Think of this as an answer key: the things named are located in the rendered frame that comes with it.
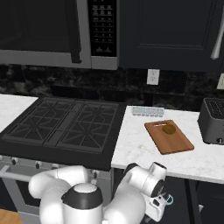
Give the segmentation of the brown-green avocado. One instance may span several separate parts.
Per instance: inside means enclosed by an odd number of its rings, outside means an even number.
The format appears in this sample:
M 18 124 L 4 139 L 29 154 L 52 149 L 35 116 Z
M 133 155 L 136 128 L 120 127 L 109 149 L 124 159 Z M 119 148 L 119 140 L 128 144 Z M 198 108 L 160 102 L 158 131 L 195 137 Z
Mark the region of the brown-green avocado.
M 166 124 L 162 128 L 162 131 L 168 135 L 172 135 L 176 132 L 176 128 L 172 124 Z

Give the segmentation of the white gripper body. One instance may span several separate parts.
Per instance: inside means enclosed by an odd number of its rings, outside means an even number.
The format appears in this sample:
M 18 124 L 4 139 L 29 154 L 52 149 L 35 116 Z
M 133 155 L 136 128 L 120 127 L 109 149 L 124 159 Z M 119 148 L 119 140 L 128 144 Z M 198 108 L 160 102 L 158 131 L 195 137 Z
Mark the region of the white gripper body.
M 165 211 L 165 203 L 146 203 L 145 213 L 155 222 L 160 222 Z

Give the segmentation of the dark base cupboard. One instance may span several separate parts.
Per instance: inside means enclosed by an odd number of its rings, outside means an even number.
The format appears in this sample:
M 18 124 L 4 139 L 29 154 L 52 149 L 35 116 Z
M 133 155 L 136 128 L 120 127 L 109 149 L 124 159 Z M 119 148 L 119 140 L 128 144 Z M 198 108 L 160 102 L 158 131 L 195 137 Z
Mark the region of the dark base cupboard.
M 224 224 L 224 185 L 167 177 L 165 187 L 174 201 L 162 220 L 145 215 L 140 224 Z

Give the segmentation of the pale grey ridged tray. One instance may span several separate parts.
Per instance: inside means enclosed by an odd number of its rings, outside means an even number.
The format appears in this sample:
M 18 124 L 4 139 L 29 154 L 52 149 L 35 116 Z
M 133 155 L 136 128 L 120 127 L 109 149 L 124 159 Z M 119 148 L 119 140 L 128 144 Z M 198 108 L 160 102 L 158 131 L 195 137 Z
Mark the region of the pale grey ridged tray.
M 157 107 L 140 107 L 133 106 L 131 109 L 131 113 L 133 116 L 155 116 L 162 117 L 165 113 L 164 108 Z

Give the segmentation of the silver black microwave oven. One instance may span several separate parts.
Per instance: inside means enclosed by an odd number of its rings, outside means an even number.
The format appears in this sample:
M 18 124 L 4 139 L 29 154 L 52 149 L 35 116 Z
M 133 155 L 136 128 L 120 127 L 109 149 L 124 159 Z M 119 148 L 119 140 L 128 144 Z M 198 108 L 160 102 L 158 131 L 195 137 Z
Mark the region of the silver black microwave oven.
M 65 0 L 0 0 L 0 64 L 116 70 L 117 0 L 76 0 L 81 63 L 73 63 Z

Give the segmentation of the brown wooden cutting board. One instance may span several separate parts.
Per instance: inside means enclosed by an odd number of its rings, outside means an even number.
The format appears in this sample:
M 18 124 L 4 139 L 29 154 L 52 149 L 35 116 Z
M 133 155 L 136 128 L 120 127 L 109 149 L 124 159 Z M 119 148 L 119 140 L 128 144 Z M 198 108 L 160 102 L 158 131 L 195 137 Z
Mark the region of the brown wooden cutting board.
M 172 135 L 164 133 L 162 128 L 166 124 L 172 124 L 176 128 L 176 132 Z M 162 155 L 182 151 L 192 151 L 194 149 L 193 144 L 188 140 L 186 135 L 173 120 L 147 122 L 144 127 Z

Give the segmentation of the dark navy cupboard door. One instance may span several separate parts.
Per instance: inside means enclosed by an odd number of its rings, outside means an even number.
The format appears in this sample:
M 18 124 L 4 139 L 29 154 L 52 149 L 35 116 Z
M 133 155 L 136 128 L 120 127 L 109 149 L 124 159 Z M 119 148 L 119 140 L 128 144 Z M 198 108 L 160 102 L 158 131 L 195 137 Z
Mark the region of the dark navy cupboard door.
M 188 72 L 224 71 L 211 53 L 224 0 L 121 0 L 120 66 Z

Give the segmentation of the black gas hob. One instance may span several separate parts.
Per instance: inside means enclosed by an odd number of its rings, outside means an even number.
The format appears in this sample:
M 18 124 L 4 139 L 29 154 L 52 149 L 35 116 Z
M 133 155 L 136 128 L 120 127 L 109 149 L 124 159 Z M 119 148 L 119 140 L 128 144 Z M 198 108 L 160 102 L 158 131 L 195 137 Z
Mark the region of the black gas hob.
M 0 155 L 109 171 L 126 105 L 40 97 L 0 133 Z

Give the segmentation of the white wall socket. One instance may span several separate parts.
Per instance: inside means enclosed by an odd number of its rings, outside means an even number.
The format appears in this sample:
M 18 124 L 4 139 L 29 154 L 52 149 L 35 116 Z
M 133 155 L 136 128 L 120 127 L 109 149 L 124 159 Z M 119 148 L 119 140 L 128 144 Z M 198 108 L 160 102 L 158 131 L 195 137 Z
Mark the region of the white wall socket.
M 219 82 L 218 82 L 218 85 L 217 85 L 216 89 L 218 89 L 218 90 L 223 90 L 224 89 L 224 73 L 222 73 L 220 75 Z
M 148 85 L 157 85 L 159 81 L 159 69 L 149 69 L 147 73 L 147 81 Z

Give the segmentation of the dark grey toaster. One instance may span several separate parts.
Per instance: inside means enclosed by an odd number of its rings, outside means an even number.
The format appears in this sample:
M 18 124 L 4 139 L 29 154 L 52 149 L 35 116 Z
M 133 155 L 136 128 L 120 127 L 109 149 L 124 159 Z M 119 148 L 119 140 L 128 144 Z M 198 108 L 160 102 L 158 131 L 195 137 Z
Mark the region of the dark grey toaster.
M 224 145 L 224 99 L 205 98 L 198 125 L 204 143 Z

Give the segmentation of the silver oven front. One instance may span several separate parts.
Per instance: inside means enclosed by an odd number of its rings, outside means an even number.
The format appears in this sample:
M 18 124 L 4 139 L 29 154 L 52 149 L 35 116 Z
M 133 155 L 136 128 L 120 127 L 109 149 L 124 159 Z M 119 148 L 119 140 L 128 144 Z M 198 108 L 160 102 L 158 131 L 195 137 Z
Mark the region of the silver oven front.
M 5 165 L 12 166 L 29 166 L 34 168 L 38 173 L 44 171 L 50 171 L 53 163 L 42 162 L 42 166 L 36 169 L 36 160 L 24 159 L 18 157 L 18 163 L 13 165 L 11 163 L 10 156 L 0 155 L 0 169 Z M 93 178 L 91 170 L 88 169 L 88 179 L 96 180 L 97 185 L 101 188 L 103 197 L 103 205 L 106 206 L 112 199 L 112 190 L 114 184 L 114 172 L 110 171 L 98 171 L 97 178 Z M 23 224 L 40 224 L 39 221 L 39 199 L 34 199 L 28 191 L 28 183 L 24 181 L 18 181 L 14 179 L 2 178 L 3 183 L 7 188 L 7 191 L 19 213 L 19 216 Z

